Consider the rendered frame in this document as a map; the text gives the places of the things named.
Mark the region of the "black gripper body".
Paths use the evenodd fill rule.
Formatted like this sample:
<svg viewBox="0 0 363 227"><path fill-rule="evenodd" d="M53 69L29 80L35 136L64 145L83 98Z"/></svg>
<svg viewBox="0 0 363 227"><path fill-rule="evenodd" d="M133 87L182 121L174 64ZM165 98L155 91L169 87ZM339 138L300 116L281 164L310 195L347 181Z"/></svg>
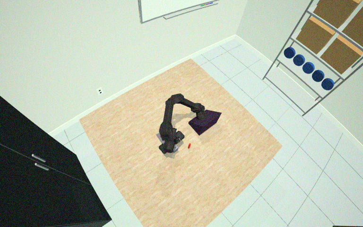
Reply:
<svg viewBox="0 0 363 227"><path fill-rule="evenodd" d="M177 143L178 140L183 140L184 139L184 135L180 132L180 131L177 131L177 139L174 143ZM159 146L159 149L163 152L163 154L166 154L167 152L164 151L164 144L162 143L160 146Z"/></svg>

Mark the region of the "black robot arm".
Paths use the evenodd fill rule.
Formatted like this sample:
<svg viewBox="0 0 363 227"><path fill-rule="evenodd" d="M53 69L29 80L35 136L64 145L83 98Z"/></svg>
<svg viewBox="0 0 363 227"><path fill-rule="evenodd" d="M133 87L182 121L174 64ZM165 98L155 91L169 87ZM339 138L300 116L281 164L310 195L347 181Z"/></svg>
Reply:
<svg viewBox="0 0 363 227"><path fill-rule="evenodd" d="M160 125L159 133L162 140L165 141L164 143L164 151L167 153L172 153L173 148L175 145L175 141L177 139L176 128L173 128L171 121L172 121L172 114L173 114L173 105L174 104L182 104L189 108L191 111L196 113L197 119L204 119L207 117L205 114L205 106L201 103L194 103L186 98L181 93L171 95L168 100L165 102L165 111L164 111L164 119Z"/></svg>

